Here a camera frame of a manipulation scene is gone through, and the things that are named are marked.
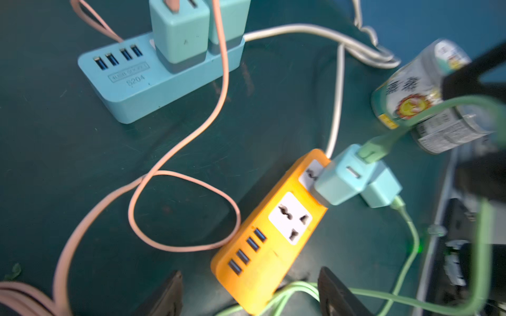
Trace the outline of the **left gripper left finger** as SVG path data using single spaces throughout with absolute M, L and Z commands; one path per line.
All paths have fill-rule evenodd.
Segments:
M 145 301 L 133 315 L 178 316 L 183 310 L 183 275 L 174 271 Z

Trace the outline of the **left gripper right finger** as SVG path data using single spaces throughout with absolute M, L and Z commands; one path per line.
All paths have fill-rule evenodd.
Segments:
M 327 267 L 322 267 L 320 270 L 318 291 L 323 316 L 373 316 Z

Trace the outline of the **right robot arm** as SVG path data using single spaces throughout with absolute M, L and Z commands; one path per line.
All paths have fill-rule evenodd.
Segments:
M 505 83 L 483 84 L 481 76 L 505 63 L 502 43 L 481 55 L 443 80 L 444 105 L 484 106 L 495 121 L 500 146 L 505 146 Z M 449 267 L 457 267 L 465 280 L 467 296 L 446 305 L 429 305 L 426 310 L 440 315 L 474 315 L 483 310 L 489 300 L 505 301 L 505 245 L 488 241 L 493 223 L 491 200 L 505 201 L 505 150 L 474 158 L 457 166 L 455 181 L 458 188 L 479 199 L 480 210 L 475 220 L 474 242 L 464 242 L 448 255 Z

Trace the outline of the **orange power strip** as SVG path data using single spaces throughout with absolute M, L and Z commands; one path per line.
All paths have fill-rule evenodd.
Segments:
M 329 162 L 319 149 L 298 159 L 213 257 L 213 274 L 248 314 L 267 306 L 327 212 L 310 189 Z

